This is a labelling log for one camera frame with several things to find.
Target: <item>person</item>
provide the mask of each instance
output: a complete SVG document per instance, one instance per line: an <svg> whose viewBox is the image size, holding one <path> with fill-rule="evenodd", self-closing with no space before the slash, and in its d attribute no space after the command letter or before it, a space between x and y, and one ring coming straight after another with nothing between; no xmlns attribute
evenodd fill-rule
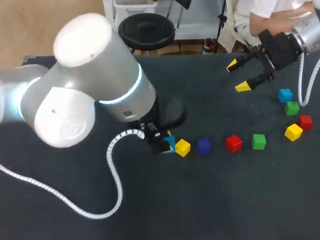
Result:
<svg viewBox="0 0 320 240"><path fill-rule="evenodd" d="M260 44L259 33L290 33L308 14L314 12L311 0L239 0L234 10L234 27L251 46Z"/></svg>

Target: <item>red cube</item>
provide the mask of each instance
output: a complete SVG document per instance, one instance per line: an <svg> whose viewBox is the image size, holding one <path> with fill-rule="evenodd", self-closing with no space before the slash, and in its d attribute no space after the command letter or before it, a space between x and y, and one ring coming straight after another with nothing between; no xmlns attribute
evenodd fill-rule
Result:
<svg viewBox="0 0 320 240"><path fill-rule="evenodd" d="M225 146L230 152L234 153L235 151L241 149L242 141L237 135L233 135L226 139Z"/></svg>
<svg viewBox="0 0 320 240"><path fill-rule="evenodd" d="M310 115L300 115L298 120L298 125L303 130L310 130L313 122Z"/></svg>

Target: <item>blue cube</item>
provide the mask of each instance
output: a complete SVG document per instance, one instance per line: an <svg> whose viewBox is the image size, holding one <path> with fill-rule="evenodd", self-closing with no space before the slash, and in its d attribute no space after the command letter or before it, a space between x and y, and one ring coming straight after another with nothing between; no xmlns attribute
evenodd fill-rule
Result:
<svg viewBox="0 0 320 240"><path fill-rule="evenodd" d="M283 104L287 102L291 102L293 98L294 98L294 95L292 94L289 88L281 89L278 95L278 99Z"/></svg>
<svg viewBox="0 0 320 240"><path fill-rule="evenodd" d="M209 154L211 151L211 143L208 138L202 138L196 144L200 154Z"/></svg>
<svg viewBox="0 0 320 240"><path fill-rule="evenodd" d="M174 136L167 136L163 138L164 141L170 145L170 150L162 152L163 154L172 154L176 152L176 139Z"/></svg>

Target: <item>cube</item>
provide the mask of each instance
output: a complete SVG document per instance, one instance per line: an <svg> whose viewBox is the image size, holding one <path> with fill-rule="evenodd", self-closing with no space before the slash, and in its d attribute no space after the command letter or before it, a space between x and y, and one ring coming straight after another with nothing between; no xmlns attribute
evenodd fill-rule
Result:
<svg viewBox="0 0 320 240"><path fill-rule="evenodd" d="M303 129L299 127L297 124L292 124L285 131L285 136L290 139L292 142L300 138Z"/></svg>
<svg viewBox="0 0 320 240"><path fill-rule="evenodd" d="M288 101L284 108L285 115L294 116L299 112L299 104L296 101Z"/></svg>
<svg viewBox="0 0 320 240"><path fill-rule="evenodd" d="M225 146L227 149L229 149L230 152L234 153L241 149L242 141L237 135L233 135L226 139Z"/></svg>
<svg viewBox="0 0 320 240"><path fill-rule="evenodd" d="M190 143L188 143L183 139L178 141L178 143L175 145L175 152L181 155L182 157L185 157L190 152L190 149L191 149Z"/></svg>
<svg viewBox="0 0 320 240"><path fill-rule="evenodd" d="M208 138L198 139L196 146L200 154L209 154L211 152L211 143Z"/></svg>
<svg viewBox="0 0 320 240"><path fill-rule="evenodd" d="M313 122L310 115L300 115L298 119L298 125L303 130L310 130Z"/></svg>
<svg viewBox="0 0 320 240"><path fill-rule="evenodd" d="M166 136L163 138L165 142L168 142L170 145L170 150L162 152L163 154L171 154L176 152L176 140L174 136Z"/></svg>
<svg viewBox="0 0 320 240"><path fill-rule="evenodd" d="M253 134L251 143L253 150L264 150L267 144L266 136L263 134Z"/></svg>
<svg viewBox="0 0 320 240"><path fill-rule="evenodd" d="M291 102L293 98L294 95L289 88L281 89L279 91L278 99L281 103L285 104L287 102Z"/></svg>

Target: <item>wooden floor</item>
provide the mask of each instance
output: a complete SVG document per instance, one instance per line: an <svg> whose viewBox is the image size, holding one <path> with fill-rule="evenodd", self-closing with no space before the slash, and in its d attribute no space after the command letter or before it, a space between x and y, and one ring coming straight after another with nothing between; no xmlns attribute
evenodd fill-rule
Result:
<svg viewBox="0 0 320 240"><path fill-rule="evenodd" d="M59 30L84 13L104 15L103 0L0 0L0 70L26 55L52 55Z"/></svg>

